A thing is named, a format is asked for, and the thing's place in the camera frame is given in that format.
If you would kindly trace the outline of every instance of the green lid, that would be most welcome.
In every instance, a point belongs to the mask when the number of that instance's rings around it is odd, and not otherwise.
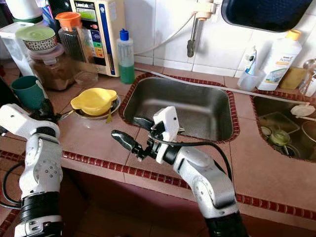
[[[52,38],[55,32],[46,26],[28,26],[19,29],[15,36],[25,41],[42,41]]]
[[[43,16],[39,16],[37,18],[32,18],[32,19],[28,19],[28,20],[21,20],[21,19],[16,19],[16,18],[12,18],[13,22],[29,22],[29,23],[38,23],[41,22],[43,20]]]

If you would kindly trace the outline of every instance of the stainless steel sink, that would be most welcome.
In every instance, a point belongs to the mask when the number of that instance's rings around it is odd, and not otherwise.
[[[223,141],[233,134],[226,92],[169,79],[146,78],[139,81],[123,115],[133,123],[135,116],[152,119],[158,110],[167,106],[176,107],[185,135]]]
[[[310,147],[306,147],[306,144],[304,144],[303,142],[304,139],[302,139],[304,134],[301,129],[301,125],[307,120],[296,118],[290,112],[290,110],[297,104],[286,103],[286,102],[266,99],[262,97],[254,97],[253,101],[254,101],[254,105],[255,105],[258,117],[268,115],[273,112],[280,112],[282,115],[286,116],[288,119],[290,119],[291,121],[293,121],[295,124],[299,126],[300,128],[299,130],[289,134],[291,138],[290,146],[294,150],[296,149],[293,157],[300,158],[300,159],[310,159],[313,153],[313,150]],[[316,118],[316,113],[310,115],[310,117]],[[284,154],[283,149],[280,149],[280,148],[279,149],[276,148],[276,149]]]

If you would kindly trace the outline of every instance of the cord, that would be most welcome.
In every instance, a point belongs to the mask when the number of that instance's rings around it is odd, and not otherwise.
[[[217,146],[215,143],[213,142],[166,142],[166,141],[163,141],[157,137],[153,137],[151,136],[151,138],[156,141],[156,142],[160,142],[160,143],[163,143],[163,144],[167,144],[167,145],[170,145],[170,146],[180,146],[180,147],[196,147],[196,146],[206,146],[206,145],[209,145],[209,146],[212,146],[214,147],[218,152],[219,154],[222,156],[224,162],[225,162],[225,165],[226,165],[226,169],[227,169],[227,175],[229,177],[229,179],[231,181],[233,181],[233,177],[232,177],[232,170],[231,170],[231,166],[229,165],[229,162],[228,162],[228,159],[225,155],[225,153],[223,152],[223,150]],[[215,162],[215,165],[221,170],[223,171],[222,167],[217,163]]]
[[[4,203],[2,201],[0,201],[0,206],[2,206],[4,208],[9,208],[9,209],[21,210],[20,206],[9,205],[9,204],[6,204],[6,203]]]
[[[6,174],[4,175],[4,178],[3,178],[3,183],[2,183],[2,192],[3,192],[3,196],[4,198],[13,203],[13,204],[17,204],[17,205],[21,205],[21,202],[20,201],[16,201],[16,200],[13,200],[12,198],[10,198],[10,196],[7,194],[6,192],[6,181],[8,179],[8,176],[9,174],[15,170],[17,167],[20,167],[24,164],[24,161],[20,161],[19,163],[15,164],[14,166],[12,166],[7,172]]]
[[[191,20],[191,18],[192,18],[193,16],[195,16],[195,15],[196,15],[196,12],[193,12],[193,13],[190,15],[190,17],[186,20],[186,22],[181,25],[181,27],[180,27],[179,29],[177,29],[175,32],[173,32],[171,35],[169,35],[169,36],[168,36],[163,42],[161,42],[160,44],[156,44],[156,45],[154,45],[153,47],[148,48],[148,49],[146,49],[146,50],[144,50],[144,51],[135,52],[134,55],[146,53],[146,52],[148,52],[148,51],[154,50],[155,48],[158,48],[158,47],[162,46],[163,44],[167,43],[169,40],[171,40],[171,38],[173,38],[176,34],[178,34],[179,31],[182,30],[182,29],[187,25],[187,23]]]

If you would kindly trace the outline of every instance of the blue bottle cap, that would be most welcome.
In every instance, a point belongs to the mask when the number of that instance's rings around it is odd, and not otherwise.
[[[128,40],[128,31],[125,30],[124,28],[119,32],[119,38],[123,41]]]

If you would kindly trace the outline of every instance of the metal plate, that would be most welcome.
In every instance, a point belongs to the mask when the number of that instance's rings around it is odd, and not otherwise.
[[[111,105],[111,114],[113,114],[115,111],[117,111],[119,109],[119,106],[121,104],[121,99],[118,96],[117,99],[115,101],[113,101],[112,105]],[[105,113],[99,116],[92,116],[92,115],[88,115],[86,114],[84,111],[82,110],[75,110],[75,113],[85,119],[106,119],[109,115],[109,113]]]

